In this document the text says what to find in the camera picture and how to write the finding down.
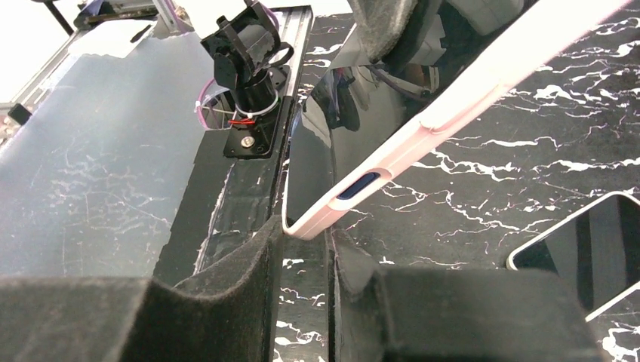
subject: foam padding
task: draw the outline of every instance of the foam padding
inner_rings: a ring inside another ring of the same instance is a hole
[[[541,271],[380,265],[331,233],[329,345],[342,362],[602,362],[577,297]]]
[[[151,278],[0,281],[0,360],[271,361],[282,221],[174,289]]]
[[[369,61],[408,61],[422,44],[441,3],[442,0],[349,0]]]

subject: white cable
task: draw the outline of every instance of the white cable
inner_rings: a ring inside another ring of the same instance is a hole
[[[224,113],[224,114],[226,114],[226,115],[233,115],[233,114],[235,114],[234,112],[231,112],[231,111],[223,111],[222,109],[215,109],[215,108],[213,108],[213,107],[209,107],[208,109],[210,109],[210,110],[212,110],[212,111],[214,111],[214,112]]]
[[[258,111],[258,112],[245,112],[242,109],[240,109],[238,106],[235,106],[235,110],[242,113],[243,115],[246,115],[247,118],[252,119],[253,117],[257,116],[257,115],[264,115],[268,112],[271,112],[272,109],[275,108],[276,105],[278,105],[278,100],[279,97],[276,95],[275,99],[273,100],[273,103],[271,103],[270,106],[266,107],[265,109]]]

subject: white phone frame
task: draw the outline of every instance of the white phone frame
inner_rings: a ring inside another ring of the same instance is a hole
[[[522,252],[523,250],[527,249],[531,245],[536,244],[537,242],[540,242],[541,240],[543,240],[544,238],[549,236],[551,233],[553,233],[555,230],[560,229],[567,222],[570,222],[571,220],[577,218],[578,216],[582,215],[583,213],[585,213],[589,209],[594,208],[595,205],[600,204],[601,202],[603,202],[607,198],[610,198],[611,196],[623,196],[623,197],[626,197],[629,200],[635,202],[640,207],[640,200],[638,200],[637,198],[634,198],[633,196],[631,196],[631,195],[629,195],[629,194],[627,194],[625,192],[620,192],[620,191],[609,192],[609,193],[599,197],[598,199],[596,199],[592,203],[586,205],[585,207],[581,207],[578,211],[576,211],[576,212],[572,213],[571,215],[567,216],[566,219],[564,219],[561,222],[555,224],[550,229],[546,230],[545,232],[543,232],[542,234],[540,234],[537,237],[533,238],[532,240],[526,242],[525,244],[520,246],[518,249],[515,249],[514,251],[512,251],[509,254],[509,256],[506,258],[506,268],[509,269],[509,270],[518,270],[515,267],[515,263],[513,262],[513,258],[515,258],[516,255],[518,255],[520,252]],[[600,314],[602,314],[603,312],[607,311],[609,308],[613,307],[620,300],[625,299],[629,294],[631,294],[631,293],[633,293],[633,292],[635,292],[637,290],[640,290],[640,281],[638,283],[633,284],[631,287],[629,287],[628,289],[626,289],[622,293],[620,293],[617,296],[615,296],[612,300],[606,302],[605,304],[603,304],[602,306],[600,306],[596,310],[594,310],[591,313],[589,313],[586,316],[585,320],[588,322],[588,321],[592,320],[593,318],[598,317]]]
[[[313,239],[629,1],[539,0],[495,39],[440,97],[395,132],[293,225],[286,222],[287,175],[282,207],[285,233],[303,240]],[[580,9],[579,16],[567,16],[576,9]],[[371,172],[380,174],[380,177],[349,200],[337,198]]]

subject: screw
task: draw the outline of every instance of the screw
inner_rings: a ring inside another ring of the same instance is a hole
[[[251,136],[246,136],[245,138],[242,139],[242,141],[240,141],[240,144],[242,145],[242,147],[245,147],[246,149],[250,148],[255,143],[256,143],[256,139]]]

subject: cable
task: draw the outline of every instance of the cable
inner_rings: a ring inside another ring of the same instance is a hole
[[[367,66],[367,69],[371,70],[372,73],[374,73],[381,81],[383,81],[386,85],[390,86],[394,91],[402,94],[403,96],[409,97],[412,100],[416,100],[418,102],[426,102],[429,99],[424,98],[419,96],[418,94],[412,93],[402,87],[400,87],[399,85],[397,85],[396,83],[392,82],[390,79],[388,79],[380,70],[378,70],[377,68],[373,67],[373,66]]]
[[[275,95],[275,99],[273,100],[273,103],[271,103],[271,106],[266,107],[265,109],[261,110],[261,111],[257,111],[257,112],[245,112],[242,109],[238,108],[238,105],[235,105],[235,110],[238,111],[239,113],[242,113],[243,115],[246,115],[247,118],[251,119],[257,115],[264,115],[266,113],[271,112],[272,109],[275,108],[275,106],[278,105],[278,101],[280,100],[280,97],[278,97],[278,95]]]
[[[251,118],[245,118],[240,121],[232,119],[229,121],[229,124],[256,124],[256,121]]]
[[[287,49],[287,53],[280,60],[270,63],[269,66],[271,66],[272,68],[278,68],[279,66],[285,65],[289,61],[289,59],[291,59],[291,57],[294,55],[294,47],[292,47],[291,44],[283,41],[282,43],[280,43],[280,49],[278,49],[277,54],[284,49]]]
[[[266,13],[266,15],[271,18],[271,21],[273,22],[273,25],[275,26],[275,29],[280,31],[280,23],[278,22],[278,17],[268,7],[266,7],[264,5],[262,5],[262,7],[263,7],[264,12]]]
[[[355,68],[355,70],[357,70],[357,71],[358,71],[358,74],[362,77],[362,79],[364,79],[364,80],[368,81],[369,83],[371,83],[371,84],[373,84],[373,85],[377,85],[375,81],[370,81],[370,80],[368,80],[368,79],[367,79],[367,77],[365,77],[365,75],[363,75],[363,74],[362,74],[362,71],[360,70],[360,68],[361,68],[360,66],[357,66],[357,67]]]
[[[164,3],[167,9],[169,10],[169,12],[171,13],[171,19],[173,19],[174,22],[176,23],[176,27],[178,28],[178,30],[180,32],[186,32],[184,29],[182,20],[180,20],[178,18],[178,15],[176,14],[176,8],[174,8],[173,2],[171,0],[164,0]]]
[[[207,121],[205,119],[205,117],[202,114],[202,108],[203,108],[203,103],[205,102],[205,97],[207,95],[207,91],[209,90],[209,87],[211,87],[211,85],[213,85],[213,83],[215,83],[216,80],[214,78],[212,78],[210,81],[208,81],[205,86],[202,88],[202,90],[200,91],[200,94],[198,95],[198,100],[196,100],[195,102],[195,113],[198,116],[198,121],[200,121],[200,125],[205,129],[205,130],[212,130],[213,128],[209,128],[209,126],[207,126]],[[221,95],[222,93],[226,92],[227,89],[224,87],[220,87],[220,89],[218,90],[218,92],[216,92],[212,98],[218,97],[219,95]]]
[[[222,109],[216,109],[216,108],[209,108],[210,110],[214,111],[214,112],[219,112],[219,113],[224,113],[225,115],[234,115],[235,112],[230,112],[230,111],[223,111]]]

